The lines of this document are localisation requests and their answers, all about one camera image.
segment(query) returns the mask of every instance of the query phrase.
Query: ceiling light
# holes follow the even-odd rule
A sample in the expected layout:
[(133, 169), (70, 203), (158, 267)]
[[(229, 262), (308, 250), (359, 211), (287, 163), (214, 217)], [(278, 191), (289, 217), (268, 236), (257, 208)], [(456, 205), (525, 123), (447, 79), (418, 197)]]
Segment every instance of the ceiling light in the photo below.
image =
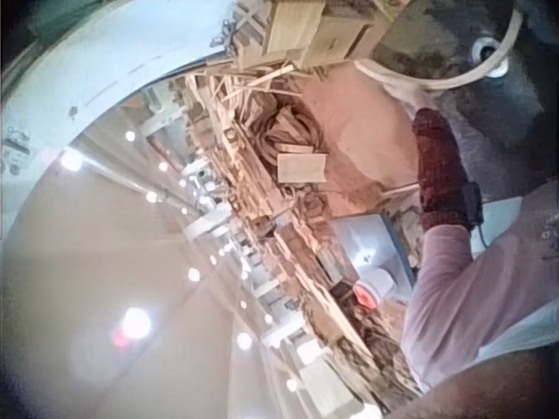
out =
[(122, 320), (122, 332), (130, 339), (142, 339), (151, 330), (151, 320), (141, 308), (128, 308)]
[(157, 202), (157, 194), (150, 190), (146, 194), (146, 199), (148, 200), (149, 203), (156, 203)]
[(190, 268), (189, 269), (189, 279), (192, 282), (200, 281), (200, 271), (196, 268)]
[(62, 157), (60, 157), (60, 164), (63, 168), (67, 168), (72, 172), (77, 172), (81, 169), (84, 159), (81, 153), (73, 148), (68, 148)]
[(309, 342), (305, 342), (300, 345), (297, 348), (297, 354), (303, 364), (308, 365), (322, 355), (322, 348), (319, 345), (318, 340), (312, 339)]
[(247, 351), (252, 346), (252, 338), (248, 333), (239, 333), (237, 336), (237, 345), (242, 350)]
[(293, 378), (290, 378), (289, 380), (286, 381), (286, 386), (287, 386), (287, 389), (288, 389), (289, 391), (291, 391), (292, 393), (294, 393), (295, 391), (297, 391), (297, 387), (299, 387), (299, 386), (297, 385), (297, 381), (294, 380)]

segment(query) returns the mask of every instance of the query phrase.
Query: hand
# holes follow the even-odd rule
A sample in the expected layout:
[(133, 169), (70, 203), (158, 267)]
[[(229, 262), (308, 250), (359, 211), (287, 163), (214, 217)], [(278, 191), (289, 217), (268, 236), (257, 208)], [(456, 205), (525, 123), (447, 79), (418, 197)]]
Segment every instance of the hand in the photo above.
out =
[(411, 116), (415, 115), (419, 109), (424, 107), (437, 109), (431, 95), (417, 83), (408, 80), (394, 79), (393, 83), (385, 83), (383, 87), (391, 96), (402, 101), (411, 109)]

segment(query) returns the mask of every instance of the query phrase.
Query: red knit glove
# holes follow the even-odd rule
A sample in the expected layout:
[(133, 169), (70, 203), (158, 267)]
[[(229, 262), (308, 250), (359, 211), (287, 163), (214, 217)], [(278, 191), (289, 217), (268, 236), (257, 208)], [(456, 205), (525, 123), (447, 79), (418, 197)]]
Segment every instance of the red knit glove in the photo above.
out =
[(471, 230), (462, 197), (468, 178), (448, 122), (437, 111), (423, 108), (416, 114), (412, 129), (418, 139), (424, 231), (441, 224), (458, 224)]

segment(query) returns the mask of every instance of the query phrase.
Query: white cable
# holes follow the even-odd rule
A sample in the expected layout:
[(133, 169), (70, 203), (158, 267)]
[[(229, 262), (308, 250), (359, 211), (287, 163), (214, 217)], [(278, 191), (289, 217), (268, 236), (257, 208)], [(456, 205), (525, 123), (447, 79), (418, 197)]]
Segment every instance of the white cable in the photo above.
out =
[(518, 32), (520, 31), (522, 25), (522, 14), (513, 10), (513, 15), (510, 19), (510, 24), (508, 25), (507, 33), (500, 43), (499, 48), (485, 60), (483, 63), (475, 67), (469, 72), (461, 74), (457, 77), (452, 77), (450, 79), (434, 80), (434, 79), (416, 79), (415, 77), (404, 76), (394, 72), (383, 65), (378, 64), (372, 59), (359, 59), (355, 62), (357, 69), (367, 76), (380, 81), (385, 84), (397, 84), (398, 81), (407, 81), (416, 83), (422, 86), (425, 90), (449, 90), (456, 87), (464, 86), (479, 79), (483, 79), (490, 73), (499, 63), (505, 59), (505, 57), (512, 50), (516, 39), (518, 38)]

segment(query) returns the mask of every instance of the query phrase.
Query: workshop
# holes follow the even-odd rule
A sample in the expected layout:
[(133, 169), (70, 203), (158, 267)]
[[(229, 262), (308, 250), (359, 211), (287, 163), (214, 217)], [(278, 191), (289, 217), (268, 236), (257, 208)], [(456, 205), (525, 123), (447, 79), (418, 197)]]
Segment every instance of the workshop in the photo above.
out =
[(0, 417), (559, 417), (556, 2), (7, 9)]

